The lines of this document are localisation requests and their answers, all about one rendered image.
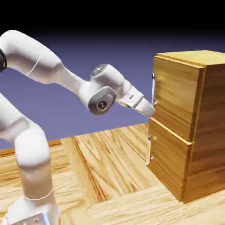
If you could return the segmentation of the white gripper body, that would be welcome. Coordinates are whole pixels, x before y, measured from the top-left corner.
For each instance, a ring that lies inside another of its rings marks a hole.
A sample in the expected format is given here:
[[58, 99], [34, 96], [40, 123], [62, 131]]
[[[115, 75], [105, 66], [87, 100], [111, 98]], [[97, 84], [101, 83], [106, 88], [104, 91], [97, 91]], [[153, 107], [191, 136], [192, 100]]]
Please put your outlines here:
[[131, 109], [141, 113], [145, 117], [152, 117], [154, 115], [154, 113], [155, 113], [155, 109], [153, 108], [153, 106], [145, 98], [142, 98], [134, 106], [131, 106], [130, 103], [123, 103], [121, 101], [118, 101], [118, 104], [123, 106], [123, 107], [131, 108]]

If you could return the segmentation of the large light wooden door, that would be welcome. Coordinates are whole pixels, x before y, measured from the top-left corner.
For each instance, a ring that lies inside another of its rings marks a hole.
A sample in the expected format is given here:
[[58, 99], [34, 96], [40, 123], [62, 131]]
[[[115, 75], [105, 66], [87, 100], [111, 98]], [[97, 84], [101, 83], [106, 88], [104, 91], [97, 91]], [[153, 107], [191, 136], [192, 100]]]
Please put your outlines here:
[[155, 56], [155, 119], [188, 142], [193, 139], [205, 68]]

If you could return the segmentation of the small light wooden door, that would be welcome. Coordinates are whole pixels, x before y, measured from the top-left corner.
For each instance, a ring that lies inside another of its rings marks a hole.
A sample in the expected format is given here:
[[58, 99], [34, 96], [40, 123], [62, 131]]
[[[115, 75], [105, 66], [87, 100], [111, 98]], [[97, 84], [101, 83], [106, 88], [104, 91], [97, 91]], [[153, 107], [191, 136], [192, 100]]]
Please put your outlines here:
[[150, 170], [177, 200], [182, 201], [192, 143], [154, 118], [149, 121], [149, 136]]

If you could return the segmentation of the light wooden cabinet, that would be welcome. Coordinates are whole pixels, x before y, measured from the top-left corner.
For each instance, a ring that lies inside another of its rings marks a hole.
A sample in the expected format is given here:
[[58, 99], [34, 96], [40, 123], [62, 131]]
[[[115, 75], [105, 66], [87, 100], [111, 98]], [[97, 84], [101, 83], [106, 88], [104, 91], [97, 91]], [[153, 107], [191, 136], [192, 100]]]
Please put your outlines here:
[[224, 190], [225, 53], [200, 50], [155, 56], [205, 68], [181, 202], [188, 203]]

